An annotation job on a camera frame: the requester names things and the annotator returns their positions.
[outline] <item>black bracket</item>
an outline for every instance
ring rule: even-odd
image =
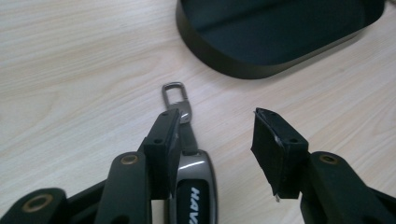
[[[1,218],[9,223],[151,223],[151,200],[176,193],[180,115],[161,113],[137,151],[119,155],[108,178],[67,199],[62,189],[39,189]]]
[[[297,199],[305,223],[396,223],[396,199],[368,188],[347,162],[308,152],[308,142],[277,113],[256,109],[251,148],[274,195]]]

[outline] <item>brass screw hole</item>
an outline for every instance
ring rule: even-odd
[[[319,159],[323,162],[329,163],[331,165],[335,165],[338,163],[337,158],[331,155],[320,155]]]
[[[33,213],[39,211],[49,205],[52,200],[53,197],[50,194],[37,195],[23,205],[22,211],[25,213]]]
[[[124,165],[131,165],[131,164],[137,163],[137,156],[136,155],[124,156],[121,159],[121,163]]]

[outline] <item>tabletop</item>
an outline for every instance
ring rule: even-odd
[[[272,195],[250,151],[256,107],[273,110],[309,151],[346,159],[396,197],[396,6],[357,37],[275,76],[244,80],[185,46],[168,0],[0,2],[0,216],[23,195],[70,197],[106,179],[165,110],[161,87],[186,86],[199,148],[217,177],[219,223],[304,223]],[[163,223],[163,202],[153,202]]]

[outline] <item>black plastic tray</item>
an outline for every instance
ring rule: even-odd
[[[383,0],[179,0],[177,27],[213,69],[269,77],[358,34],[378,20]]]

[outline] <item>silver key fob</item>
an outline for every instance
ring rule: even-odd
[[[203,150],[180,155],[177,191],[169,200],[170,224],[215,224],[218,205],[215,173]]]

